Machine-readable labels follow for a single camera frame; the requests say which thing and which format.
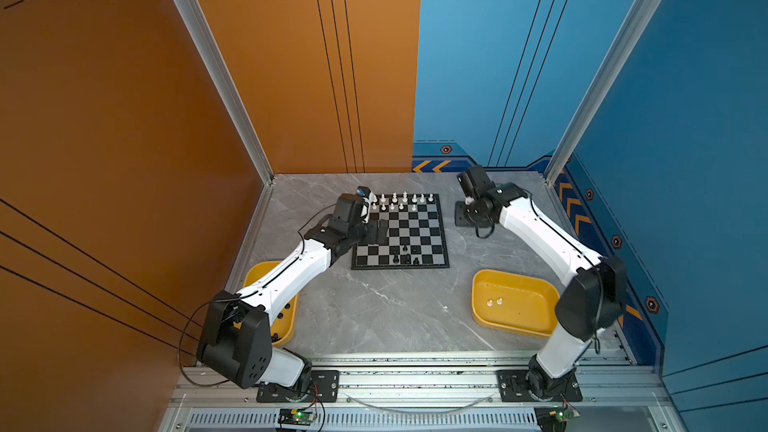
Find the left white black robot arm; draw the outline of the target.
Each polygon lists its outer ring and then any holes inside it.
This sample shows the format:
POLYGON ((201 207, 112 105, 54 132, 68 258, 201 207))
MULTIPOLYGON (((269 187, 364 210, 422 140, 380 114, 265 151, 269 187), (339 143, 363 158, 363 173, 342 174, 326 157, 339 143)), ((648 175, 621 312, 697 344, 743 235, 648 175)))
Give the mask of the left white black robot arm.
POLYGON ((360 244, 384 243, 386 224, 370 220, 375 203, 368 187, 340 195, 333 212, 301 234, 299 245, 270 272, 236 293, 219 292, 205 305, 197 360, 242 389, 275 385, 296 400, 309 394, 311 362, 275 347, 271 326, 340 257, 360 244))

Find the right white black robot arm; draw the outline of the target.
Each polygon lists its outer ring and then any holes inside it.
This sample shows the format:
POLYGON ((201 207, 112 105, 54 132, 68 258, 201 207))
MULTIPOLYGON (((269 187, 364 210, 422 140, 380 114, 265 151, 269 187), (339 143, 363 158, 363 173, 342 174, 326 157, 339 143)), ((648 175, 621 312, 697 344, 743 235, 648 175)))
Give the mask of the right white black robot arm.
POLYGON ((481 166, 458 175, 465 199, 459 216, 480 234, 501 226, 521 238, 565 286, 554 307, 557 325, 528 365, 525 383, 535 400, 561 399, 575 383, 576 363, 625 310, 627 269, 618 257, 602 256, 552 221, 533 194, 514 184, 496 184, 481 166))

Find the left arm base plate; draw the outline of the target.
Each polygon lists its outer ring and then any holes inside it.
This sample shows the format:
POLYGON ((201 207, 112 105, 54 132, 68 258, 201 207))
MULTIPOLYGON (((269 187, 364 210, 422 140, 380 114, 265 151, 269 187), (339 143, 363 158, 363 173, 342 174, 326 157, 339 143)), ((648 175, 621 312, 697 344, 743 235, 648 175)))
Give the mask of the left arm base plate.
POLYGON ((304 374, 292 386, 276 383, 258 387, 258 403, 299 403, 309 404, 315 399, 323 403, 337 401, 340 372, 333 369, 312 370, 304 374))

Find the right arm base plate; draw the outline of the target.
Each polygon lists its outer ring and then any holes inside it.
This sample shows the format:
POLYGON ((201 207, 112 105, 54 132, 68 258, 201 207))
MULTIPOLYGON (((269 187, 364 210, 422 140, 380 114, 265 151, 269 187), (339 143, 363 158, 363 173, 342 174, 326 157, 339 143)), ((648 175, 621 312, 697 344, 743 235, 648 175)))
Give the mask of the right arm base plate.
POLYGON ((503 402, 583 401, 575 369, 556 379, 538 370, 499 370, 496 379, 503 402))

